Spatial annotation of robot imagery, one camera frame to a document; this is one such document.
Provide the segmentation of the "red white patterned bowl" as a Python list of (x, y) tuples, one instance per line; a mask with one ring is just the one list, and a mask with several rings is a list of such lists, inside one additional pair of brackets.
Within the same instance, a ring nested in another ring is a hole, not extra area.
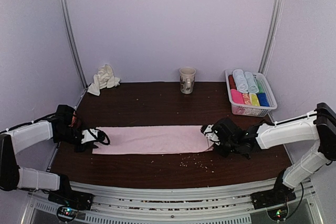
[(79, 119), (77, 117), (76, 112), (73, 113), (71, 118), (71, 123), (69, 124), (70, 127), (78, 127)]

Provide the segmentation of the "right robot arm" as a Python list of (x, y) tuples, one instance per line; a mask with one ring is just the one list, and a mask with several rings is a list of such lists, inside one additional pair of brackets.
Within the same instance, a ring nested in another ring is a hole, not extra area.
[(275, 123), (262, 121), (246, 130), (225, 118), (203, 125), (201, 133), (223, 157), (235, 153), (250, 158), (251, 153), (278, 145), (314, 141), (298, 162), (278, 175), (269, 192), (274, 204), (281, 203), (290, 191), (322, 166), (335, 161), (335, 112), (326, 103), (317, 104), (315, 110), (305, 115)]

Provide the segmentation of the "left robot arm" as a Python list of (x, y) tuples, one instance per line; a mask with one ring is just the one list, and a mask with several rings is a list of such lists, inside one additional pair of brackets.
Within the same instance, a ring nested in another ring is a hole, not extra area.
[(1, 190), (48, 190), (64, 205), (71, 205), (76, 197), (65, 183), (65, 175), (57, 175), (17, 164), (16, 155), (40, 142), (67, 142), (77, 148), (98, 140), (98, 130), (87, 129), (76, 110), (60, 104), (55, 113), (27, 122), (1, 133)]

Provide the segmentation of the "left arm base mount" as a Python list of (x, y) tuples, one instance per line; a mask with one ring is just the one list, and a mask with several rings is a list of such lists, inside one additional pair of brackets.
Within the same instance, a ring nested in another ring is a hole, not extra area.
[(80, 191), (72, 191), (68, 196), (57, 191), (48, 192), (48, 200), (59, 204), (56, 217), (64, 223), (74, 221), (80, 211), (90, 210), (93, 198), (93, 194)]

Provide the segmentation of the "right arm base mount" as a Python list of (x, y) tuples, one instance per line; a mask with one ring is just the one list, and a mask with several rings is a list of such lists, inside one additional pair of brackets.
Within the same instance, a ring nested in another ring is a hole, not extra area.
[(266, 209), (271, 220), (280, 222), (288, 217), (288, 203), (296, 199), (296, 194), (292, 191), (284, 193), (271, 189), (253, 193), (250, 197), (255, 210)]

